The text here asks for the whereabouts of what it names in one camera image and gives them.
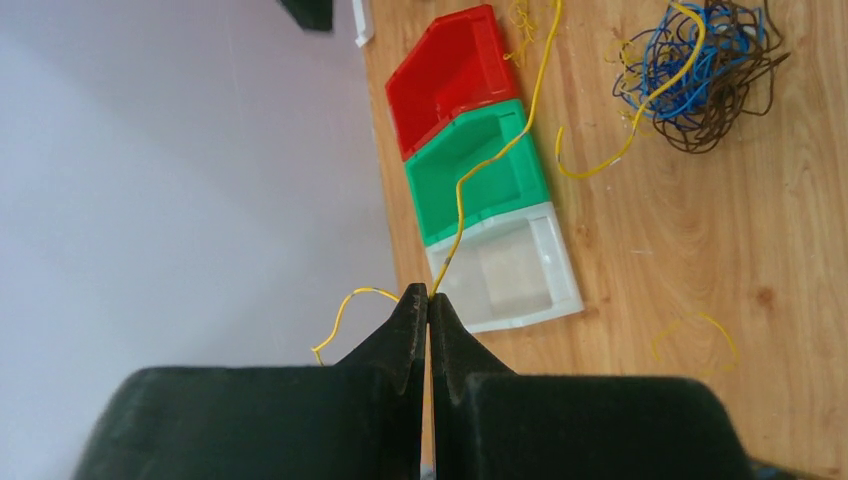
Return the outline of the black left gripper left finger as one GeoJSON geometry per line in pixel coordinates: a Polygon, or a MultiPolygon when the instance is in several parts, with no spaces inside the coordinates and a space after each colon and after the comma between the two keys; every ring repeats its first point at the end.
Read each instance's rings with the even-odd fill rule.
{"type": "Polygon", "coordinates": [[[416,479],[428,295],[329,366],[144,368],[94,424],[77,479],[416,479]]]}

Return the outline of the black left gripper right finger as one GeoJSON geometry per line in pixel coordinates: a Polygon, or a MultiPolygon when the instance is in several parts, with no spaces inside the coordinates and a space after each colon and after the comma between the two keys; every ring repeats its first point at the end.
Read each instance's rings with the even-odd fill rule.
{"type": "Polygon", "coordinates": [[[716,395],[685,377],[519,374],[428,306],[440,479],[749,479],[716,395]]]}

